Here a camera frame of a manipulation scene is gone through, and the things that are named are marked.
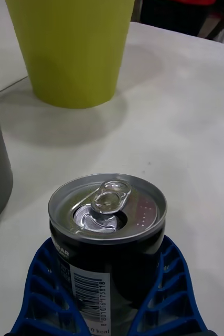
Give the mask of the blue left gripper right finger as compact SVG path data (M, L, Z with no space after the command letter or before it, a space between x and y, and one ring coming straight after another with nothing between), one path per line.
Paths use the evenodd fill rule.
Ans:
M139 308L128 335L192 335L208 331L196 304L187 263L164 237L157 278Z

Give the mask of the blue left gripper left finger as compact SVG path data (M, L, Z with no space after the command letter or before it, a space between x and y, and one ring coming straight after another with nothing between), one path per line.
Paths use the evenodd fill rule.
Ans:
M78 308L56 276L50 238L30 264L22 307L10 335L90 335Z

